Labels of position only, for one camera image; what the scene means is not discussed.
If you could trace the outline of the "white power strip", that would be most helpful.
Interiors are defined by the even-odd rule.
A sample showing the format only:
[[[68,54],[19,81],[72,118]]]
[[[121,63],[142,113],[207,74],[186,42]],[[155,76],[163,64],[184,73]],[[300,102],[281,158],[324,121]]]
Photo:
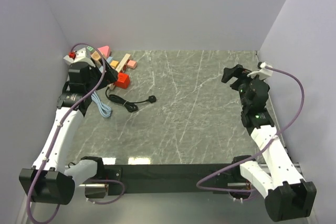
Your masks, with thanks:
[[[71,64],[74,63],[75,58],[76,58],[76,55],[75,55],[75,54],[69,54],[69,55],[65,55],[65,56],[63,57],[63,60],[65,61],[65,63],[66,63],[67,65],[71,65]]]

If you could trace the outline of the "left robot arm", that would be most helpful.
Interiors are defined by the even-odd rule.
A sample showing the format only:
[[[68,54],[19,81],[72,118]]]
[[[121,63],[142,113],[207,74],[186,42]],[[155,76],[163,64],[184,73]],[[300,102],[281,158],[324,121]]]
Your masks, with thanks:
[[[91,61],[70,65],[45,146],[32,167],[23,168],[19,175],[28,202],[67,205],[80,184],[87,180],[99,183],[106,178],[101,157],[85,156],[65,169],[69,147],[92,102],[92,93],[118,79],[117,71],[106,60],[100,63],[101,68]]]

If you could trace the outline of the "red cube plug adapter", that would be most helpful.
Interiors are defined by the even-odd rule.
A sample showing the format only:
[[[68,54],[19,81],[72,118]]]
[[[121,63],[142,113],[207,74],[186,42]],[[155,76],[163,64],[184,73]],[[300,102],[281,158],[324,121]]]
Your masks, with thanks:
[[[128,74],[119,72],[118,73],[118,79],[114,83],[116,87],[122,88],[122,89],[127,89],[128,86],[130,85],[130,77]]]

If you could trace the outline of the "light blue power strip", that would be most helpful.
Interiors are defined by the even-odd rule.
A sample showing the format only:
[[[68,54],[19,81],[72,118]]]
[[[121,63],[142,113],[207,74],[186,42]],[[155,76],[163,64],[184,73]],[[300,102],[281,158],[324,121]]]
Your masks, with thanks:
[[[106,61],[107,61],[108,64],[110,64],[110,63],[112,62],[112,60],[113,60],[112,57],[108,57],[108,58],[106,59]]]

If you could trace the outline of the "beige red power strip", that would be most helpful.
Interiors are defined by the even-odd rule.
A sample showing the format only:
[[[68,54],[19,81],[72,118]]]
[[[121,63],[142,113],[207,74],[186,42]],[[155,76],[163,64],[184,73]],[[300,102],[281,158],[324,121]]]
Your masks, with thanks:
[[[125,73],[126,69],[127,69],[127,62],[131,60],[131,55],[130,54],[125,54],[125,56],[122,58],[121,61],[119,61],[119,65],[115,68],[115,70],[119,73],[119,72],[123,72]],[[110,90],[113,90],[115,88],[114,83],[108,85],[108,88]]]

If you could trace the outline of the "small salmon cube adapter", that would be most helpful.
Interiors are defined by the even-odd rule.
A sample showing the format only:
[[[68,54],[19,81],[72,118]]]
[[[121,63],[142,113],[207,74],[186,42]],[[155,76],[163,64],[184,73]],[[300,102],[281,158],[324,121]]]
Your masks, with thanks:
[[[135,69],[137,67],[138,63],[134,60],[129,60],[127,62],[127,67],[131,69]]]

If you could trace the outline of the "small orange cube adapter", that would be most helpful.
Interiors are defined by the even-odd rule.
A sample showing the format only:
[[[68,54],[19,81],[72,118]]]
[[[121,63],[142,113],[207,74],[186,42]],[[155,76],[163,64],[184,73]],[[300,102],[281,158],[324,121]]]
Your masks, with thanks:
[[[119,62],[116,61],[116,60],[113,60],[113,61],[110,62],[110,66],[111,66],[112,68],[114,68],[114,69],[115,69],[118,65],[119,65]]]

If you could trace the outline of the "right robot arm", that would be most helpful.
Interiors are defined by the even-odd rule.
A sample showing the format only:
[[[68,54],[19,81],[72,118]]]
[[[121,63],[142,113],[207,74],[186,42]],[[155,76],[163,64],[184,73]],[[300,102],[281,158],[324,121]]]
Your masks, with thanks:
[[[242,124],[269,169],[268,173],[264,172],[254,158],[250,158],[232,166],[230,175],[235,181],[251,182],[263,196],[271,220],[278,222],[310,216],[317,189],[295,168],[266,109],[270,87],[265,79],[272,75],[270,68],[266,63],[261,63],[258,71],[250,71],[242,65],[224,68],[222,82],[236,78],[230,87],[239,93]]]

